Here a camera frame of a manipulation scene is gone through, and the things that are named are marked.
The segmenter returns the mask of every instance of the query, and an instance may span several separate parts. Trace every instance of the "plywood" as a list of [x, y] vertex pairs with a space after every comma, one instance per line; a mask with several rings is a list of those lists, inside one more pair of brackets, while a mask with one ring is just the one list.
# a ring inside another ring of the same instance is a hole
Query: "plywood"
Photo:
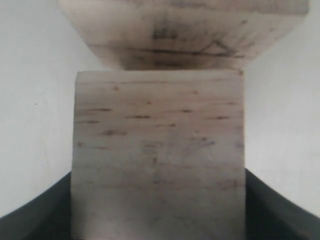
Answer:
[[241, 73], [80, 73], [72, 199], [77, 239], [243, 239]]
[[309, 0], [59, 0], [111, 68], [238, 69], [300, 23]]

